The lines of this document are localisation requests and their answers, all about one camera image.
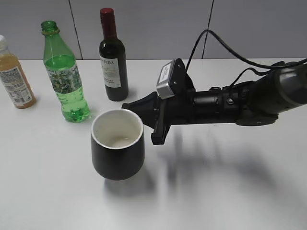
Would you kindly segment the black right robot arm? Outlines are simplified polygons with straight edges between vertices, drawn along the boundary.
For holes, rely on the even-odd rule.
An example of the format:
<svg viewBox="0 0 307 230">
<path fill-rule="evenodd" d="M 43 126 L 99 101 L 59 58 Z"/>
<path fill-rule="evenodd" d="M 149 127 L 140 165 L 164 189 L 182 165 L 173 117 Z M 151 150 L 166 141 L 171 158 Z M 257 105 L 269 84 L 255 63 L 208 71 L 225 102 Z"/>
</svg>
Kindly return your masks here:
<svg viewBox="0 0 307 230">
<path fill-rule="evenodd" d="M 172 125 L 234 123 L 239 126 L 273 124 L 280 113 L 307 103 L 307 67 L 282 62 L 246 81 L 198 92 L 181 59 L 164 65 L 156 91 L 122 108 L 135 112 L 153 129 L 152 143 L 163 145 Z"/>
</svg>

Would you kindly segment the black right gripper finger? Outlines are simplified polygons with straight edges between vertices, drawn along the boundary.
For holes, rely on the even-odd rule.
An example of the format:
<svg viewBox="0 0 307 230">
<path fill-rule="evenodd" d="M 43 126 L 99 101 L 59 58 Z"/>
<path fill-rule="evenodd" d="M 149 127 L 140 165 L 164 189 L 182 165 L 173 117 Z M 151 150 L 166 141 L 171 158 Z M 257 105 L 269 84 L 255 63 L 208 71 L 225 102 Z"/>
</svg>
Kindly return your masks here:
<svg viewBox="0 0 307 230">
<path fill-rule="evenodd" d="M 158 93 L 152 92 L 132 103 L 123 103 L 121 108 L 133 111 L 141 118 L 144 125 L 154 128 L 159 115 L 159 103 Z"/>
</svg>

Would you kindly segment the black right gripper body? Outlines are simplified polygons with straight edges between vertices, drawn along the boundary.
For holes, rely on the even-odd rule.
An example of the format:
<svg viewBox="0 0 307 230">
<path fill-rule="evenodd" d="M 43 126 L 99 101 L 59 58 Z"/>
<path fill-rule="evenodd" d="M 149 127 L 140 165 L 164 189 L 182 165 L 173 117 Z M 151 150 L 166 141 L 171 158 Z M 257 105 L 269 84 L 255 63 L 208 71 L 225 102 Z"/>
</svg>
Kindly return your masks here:
<svg viewBox="0 0 307 230">
<path fill-rule="evenodd" d="M 216 89 L 161 100 L 160 114 L 151 134 L 152 143 L 163 145 L 173 125 L 235 123 L 240 106 L 228 104 L 229 98 L 227 90 Z"/>
</svg>

